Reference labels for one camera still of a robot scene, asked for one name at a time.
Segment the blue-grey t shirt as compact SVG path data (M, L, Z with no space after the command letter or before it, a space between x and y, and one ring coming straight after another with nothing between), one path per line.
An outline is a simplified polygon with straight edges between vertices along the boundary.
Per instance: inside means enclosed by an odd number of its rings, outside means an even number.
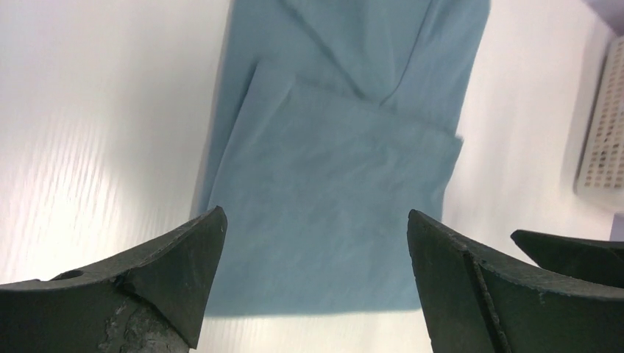
M234 1L202 191L227 220L208 316L419 308L488 1Z

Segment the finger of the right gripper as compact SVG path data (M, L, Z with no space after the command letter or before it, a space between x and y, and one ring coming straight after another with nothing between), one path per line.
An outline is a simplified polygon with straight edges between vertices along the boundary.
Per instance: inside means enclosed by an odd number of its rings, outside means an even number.
M540 268L616 288L623 287L623 242L587 240L517 230L515 244Z

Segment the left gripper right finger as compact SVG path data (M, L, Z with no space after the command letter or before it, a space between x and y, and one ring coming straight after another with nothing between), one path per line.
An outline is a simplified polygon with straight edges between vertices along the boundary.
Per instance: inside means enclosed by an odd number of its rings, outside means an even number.
M525 263L417 210L407 239L435 352L623 350L623 287Z

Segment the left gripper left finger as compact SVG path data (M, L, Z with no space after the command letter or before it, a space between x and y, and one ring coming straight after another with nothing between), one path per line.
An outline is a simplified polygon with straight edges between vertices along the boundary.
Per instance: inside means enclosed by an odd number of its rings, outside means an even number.
M1 287L3 352L188 352L227 231L215 207L112 257Z

